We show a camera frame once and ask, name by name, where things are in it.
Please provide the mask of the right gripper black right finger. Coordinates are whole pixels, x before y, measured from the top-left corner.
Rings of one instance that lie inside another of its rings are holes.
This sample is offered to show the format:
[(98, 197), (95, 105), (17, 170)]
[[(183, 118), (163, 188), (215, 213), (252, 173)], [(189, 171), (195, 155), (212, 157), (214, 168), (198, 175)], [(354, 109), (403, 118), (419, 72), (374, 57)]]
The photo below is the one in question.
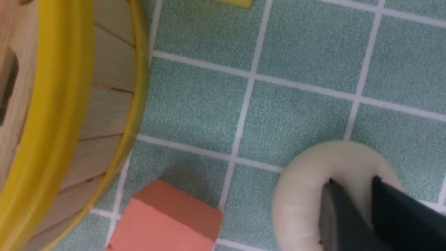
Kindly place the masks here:
[(444, 251), (446, 218), (385, 183), (372, 180), (372, 224), (391, 251)]

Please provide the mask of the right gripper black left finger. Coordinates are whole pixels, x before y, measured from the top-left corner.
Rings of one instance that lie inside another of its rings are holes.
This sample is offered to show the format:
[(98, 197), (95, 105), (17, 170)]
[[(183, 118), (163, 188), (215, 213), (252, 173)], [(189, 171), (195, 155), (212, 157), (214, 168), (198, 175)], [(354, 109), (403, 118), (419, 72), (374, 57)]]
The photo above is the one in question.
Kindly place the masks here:
[(322, 187), (319, 232), (324, 251), (390, 251), (373, 230), (344, 188), (332, 178)]

